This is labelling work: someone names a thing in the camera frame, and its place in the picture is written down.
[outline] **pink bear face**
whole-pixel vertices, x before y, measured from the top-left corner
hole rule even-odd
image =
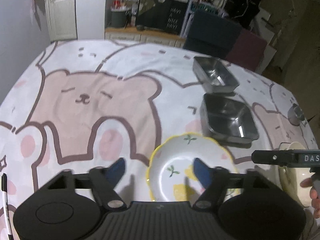
[[[293,126],[284,115],[278,111],[266,110],[258,103],[253,103],[252,110],[263,123],[273,149],[278,149],[282,142],[300,142],[308,149],[301,127]]]
[[[160,91],[155,79],[142,74],[122,80],[104,72],[58,70],[45,77],[30,122],[50,127],[58,163],[64,164],[92,159],[97,129],[106,119],[116,119],[128,130],[131,157],[148,164],[161,138],[152,102]]]

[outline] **wooden countertop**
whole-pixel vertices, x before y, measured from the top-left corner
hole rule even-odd
[[[177,41],[185,41],[186,39],[180,38],[179,35],[165,33],[161,31],[151,31],[144,30],[138,31],[136,27],[126,27],[124,28],[106,28],[105,33],[127,33],[127,34],[140,34],[140,35],[148,35],[154,37],[160,37],[163,39],[177,40]]]

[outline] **metal cup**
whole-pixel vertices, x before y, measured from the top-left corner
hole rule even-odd
[[[289,122],[294,126],[299,126],[302,121],[305,120],[302,109],[297,105],[293,104],[288,111]]]

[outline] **bear print tablecloth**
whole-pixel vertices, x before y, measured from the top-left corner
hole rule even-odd
[[[8,176],[11,224],[16,207],[61,170],[84,173],[119,157],[127,170],[116,191],[126,203],[150,201],[145,173],[153,150],[172,135],[201,132],[204,89],[192,71],[194,56],[124,41],[62,41],[42,52],[0,107],[0,173]],[[240,82],[233,99],[251,108],[260,138],[250,148],[225,147],[240,172],[255,168],[277,183],[276,172],[254,165],[251,153],[293,141],[317,149],[312,131],[289,123],[292,93],[226,65]],[[78,193],[92,198],[88,190]],[[7,239],[3,212],[0,239]]]

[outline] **cartoon bear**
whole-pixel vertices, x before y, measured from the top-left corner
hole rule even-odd
[[[161,92],[156,79],[139,74],[123,80],[105,72],[57,70],[46,75],[41,89],[29,123],[51,129],[59,164],[91,160],[97,129],[112,118],[128,130],[131,158],[148,165],[161,142],[152,102]]]
[[[33,177],[36,177],[37,160],[45,148],[46,136],[41,129],[27,126],[15,134],[15,127],[0,122],[0,172],[8,175],[8,199],[10,204],[19,205],[33,194]]]
[[[252,110],[263,124],[273,149],[279,148],[282,142],[300,142],[308,149],[301,127],[292,125],[283,114],[278,111],[267,110],[258,103],[253,103]]]

